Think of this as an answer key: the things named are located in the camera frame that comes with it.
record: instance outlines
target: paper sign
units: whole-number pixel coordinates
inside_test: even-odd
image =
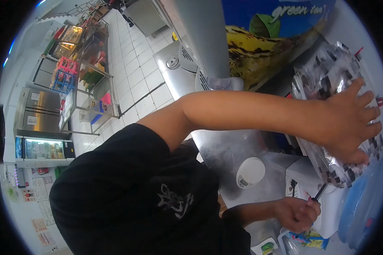
[[[40,94],[37,94],[37,93],[32,93],[31,94],[31,99],[32,100],[40,100]]]
[[[47,190],[47,193],[50,193],[50,190],[51,190],[53,184],[54,184],[54,183],[48,183],[48,184],[45,185],[45,188],[46,188],[46,190]]]
[[[38,239],[40,239],[41,244],[43,246],[47,246],[50,244],[56,244],[54,239],[51,237],[51,233],[49,231],[39,233],[39,234],[37,234],[37,237],[38,237]]]
[[[43,218],[31,220],[31,223],[33,224],[33,227],[36,230],[36,232],[47,230],[47,225]]]
[[[36,194],[37,201],[48,200],[48,193],[45,188],[44,178],[33,178],[33,188]]]
[[[49,246],[49,247],[46,247],[46,248],[42,248],[41,249],[41,254],[49,254],[53,251],[59,251],[58,247],[56,245],[53,245],[53,246]]]
[[[37,117],[34,117],[34,116],[28,116],[27,117],[27,124],[28,125],[37,125]]]
[[[21,190],[21,193],[23,194],[24,202],[37,201],[34,190],[25,188]]]
[[[53,212],[51,211],[50,201],[40,201],[38,202],[38,207],[41,210],[41,214],[44,218],[46,225],[55,224]]]
[[[44,183],[45,184],[50,184],[53,182],[53,178],[51,176],[46,176],[46,177],[43,177],[44,178]]]

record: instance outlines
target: blue plastic container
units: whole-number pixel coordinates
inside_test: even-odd
[[[356,180],[345,200],[338,236],[358,250],[368,238],[383,206],[383,158],[368,166]]]

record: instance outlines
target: pink crate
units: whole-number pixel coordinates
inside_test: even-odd
[[[77,67],[78,67],[77,62],[72,61],[71,59],[68,59],[66,57],[62,57],[60,59],[60,65],[58,66],[58,69],[66,73],[75,75],[77,74]]]

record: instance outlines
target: snack bag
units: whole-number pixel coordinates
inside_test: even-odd
[[[230,76],[256,91],[306,49],[336,0],[222,0]]]
[[[296,99],[325,100],[336,93],[341,93],[355,79],[362,77],[360,70],[361,66],[345,45],[340,42],[334,45],[325,44],[317,51],[315,59],[296,70],[292,81],[292,95]],[[369,90],[373,91],[373,88],[365,80],[358,96]],[[366,107],[375,106],[378,104],[374,99]],[[299,140],[318,175],[325,183],[331,183],[338,188],[350,188],[352,182],[366,169],[365,165],[344,164],[330,155],[324,147],[301,138]],[[369,156],[371,163],[374,163],[380,159],[382,147],[383,137],[379,133],[364,141],[359,149]]]

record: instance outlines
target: blue crate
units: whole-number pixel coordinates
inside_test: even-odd
[[[72,75],[62,70],[58,70],[56,74],[56,79],[54,80],[54,85],[51,88],[51,90],[67,95],[71,91],[71,89],[75,88],[75,79],[77,79],[76,75]]]

